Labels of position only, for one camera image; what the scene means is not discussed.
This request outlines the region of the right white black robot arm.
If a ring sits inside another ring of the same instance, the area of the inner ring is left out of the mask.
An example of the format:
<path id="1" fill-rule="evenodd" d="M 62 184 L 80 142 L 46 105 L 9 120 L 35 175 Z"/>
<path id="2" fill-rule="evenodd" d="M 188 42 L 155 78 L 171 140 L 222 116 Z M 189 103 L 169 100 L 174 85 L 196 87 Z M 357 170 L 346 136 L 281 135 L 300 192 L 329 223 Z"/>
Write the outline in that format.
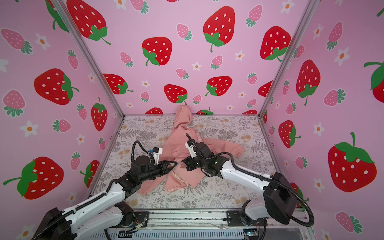
<path id="1" fill-rule="evenodd" d="M 307 202 L 289 185 L 284 175 L 262 175 L 236 165 L 234 156 L 228 152 L 214 154 L 203 143 L 189 140 L 185 147 L 190 153 L 183 160 L 188 171 L 200 169 L 209 178 L 218 177 L 234 181 L 261 195 L 263 203 L 246 201 L 241 213 L 245 219 L 272 218 L 287 225 L 294 221 L 304 227 L 312 227 L 314 214 Z"/>

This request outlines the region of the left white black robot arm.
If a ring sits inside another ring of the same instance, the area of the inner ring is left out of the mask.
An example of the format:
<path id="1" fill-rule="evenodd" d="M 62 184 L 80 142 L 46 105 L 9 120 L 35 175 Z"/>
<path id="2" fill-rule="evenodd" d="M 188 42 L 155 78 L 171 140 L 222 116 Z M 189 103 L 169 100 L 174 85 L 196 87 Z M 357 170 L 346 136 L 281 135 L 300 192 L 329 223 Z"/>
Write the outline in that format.
<path id="1" fill-rule="evenodd" d="M 132 226 L 132 231 L 143 226 L 125 199 L 136 193 L 142 183 L 169 174 L 177 162 L 161 161 L 154 164 L 148 156 L 140 156 L 131 163 L 123 176 L 111 180 L 107 189 L 88 200 L 65 210 L 54 208 L 46 213 L 34 240 L 85 240 L 110 227 Z"/>

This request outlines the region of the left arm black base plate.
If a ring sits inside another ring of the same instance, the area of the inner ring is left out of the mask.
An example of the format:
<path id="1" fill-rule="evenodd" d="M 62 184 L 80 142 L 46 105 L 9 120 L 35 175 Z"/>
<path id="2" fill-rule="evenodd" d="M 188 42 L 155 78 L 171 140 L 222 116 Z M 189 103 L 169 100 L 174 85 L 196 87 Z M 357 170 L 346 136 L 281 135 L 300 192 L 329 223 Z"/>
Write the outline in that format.
<path id="1" fill-rule="evenodd" d="M 122 228 L 135 228 L 137 225 L 141 225 L 140 228 L 146 228 L 149 220 L 150 212 L 146 211 L 134 211 L 133 213 L 123 216 L 119 226 Z"/>

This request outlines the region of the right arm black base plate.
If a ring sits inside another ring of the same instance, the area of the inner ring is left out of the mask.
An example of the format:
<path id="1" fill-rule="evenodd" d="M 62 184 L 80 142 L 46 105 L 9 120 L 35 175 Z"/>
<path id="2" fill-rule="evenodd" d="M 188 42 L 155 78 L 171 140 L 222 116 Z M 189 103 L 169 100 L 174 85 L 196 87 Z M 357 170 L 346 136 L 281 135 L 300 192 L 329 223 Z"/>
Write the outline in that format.
<path id="1" fill-rule="evenodd" d="M 265 227 L 268 225 L 267 219 L 259 218 L 252 220 L 245 213 L 241 211 L 226 211 L 226 217 L 223 221 L 227 222 L 230 227 Z"/>

